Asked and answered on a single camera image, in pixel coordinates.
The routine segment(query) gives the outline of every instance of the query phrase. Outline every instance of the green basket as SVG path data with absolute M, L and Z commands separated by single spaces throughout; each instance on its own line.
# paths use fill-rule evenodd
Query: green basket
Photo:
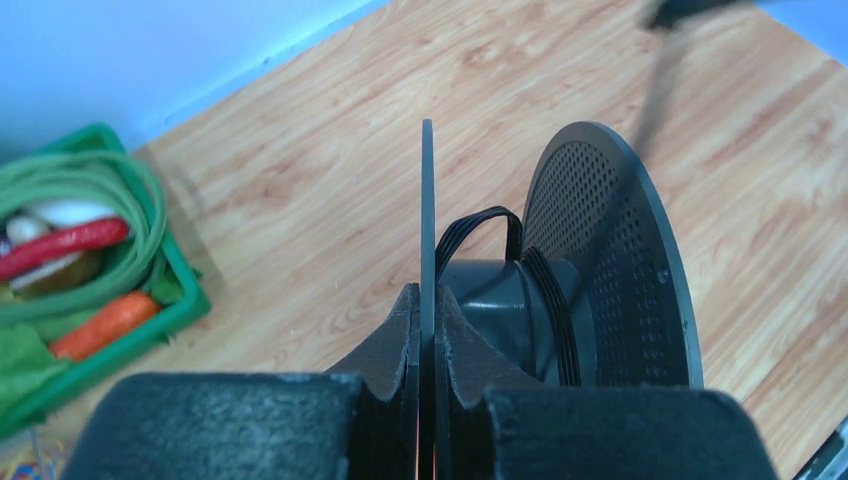
M 110 150 L 125 152 L 115 132 L 106 125 L 91 125 L 65 137 L 45 149 L 46 152 Z M 133 196 L 150 218 L 153 204 L 144 184 L 128 169 L 118 169 Z M 160 247 L 185 294 L 129 334 L 116 340 L 84 362 L 66 370 L 22 399 L 5 418 L 0 419 L 0 438 L 43 422 L 47 415 L 73 400 L 104 378 L 115 373 L 168 337 L 209 312 L 211 305 L 200 288 L 197 275 L 186 261 L 169 230 Z

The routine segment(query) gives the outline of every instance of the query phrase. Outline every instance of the wood grain surface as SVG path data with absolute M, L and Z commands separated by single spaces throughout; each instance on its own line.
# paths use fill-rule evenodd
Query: wood grain surface
M 659 41 L 642 2 L 395 0 L 138 152 L 214 311 L 121 372 L 322 370 L 417 281 L 420 123 L 441 231 L 523 209 L 577 120 L 632 138 Z M 706 383 L 781 476 L 848 414 L 848 71 L 759 10 L 699 25 L 655 155 Z M 462 257 L 502 254 L 487 225 Z M 78 429 L 115 379 L 60 412 Z

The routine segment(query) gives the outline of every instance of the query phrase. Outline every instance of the light blue background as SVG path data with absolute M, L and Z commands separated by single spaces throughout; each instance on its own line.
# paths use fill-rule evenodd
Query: light blue background
M 141 146 L 386 3 L 0 1 L 0 161 L 95 121 Z M 848 0 L 763 5 L 848 63 Z

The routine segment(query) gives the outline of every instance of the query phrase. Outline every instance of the perforated metal mesh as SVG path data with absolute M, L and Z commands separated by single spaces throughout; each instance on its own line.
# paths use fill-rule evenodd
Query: perforated metal mesh
M 638 158 L 605 127 L 563 129 L 548 146 L 528 195 L 525 246 L 568 260 L 580 273 L 595 326 L 598 385 L 689 385 L 691 377 L 700 377 L 700 359 L 691 365 L 697 370 L 692 375 L 687 352 L 697 353 L 697 339 L 686 344 L 684 324 L 691 323 L 691 342 L 694 322 L 682 265 L 640 163 L 633 187 L 633 162 Z M 625 176 L 631 188 L 625 188 Z M 605 219 L 610 205 L 613 217 Z M 675 269 L 679 275 L 671 274 Z

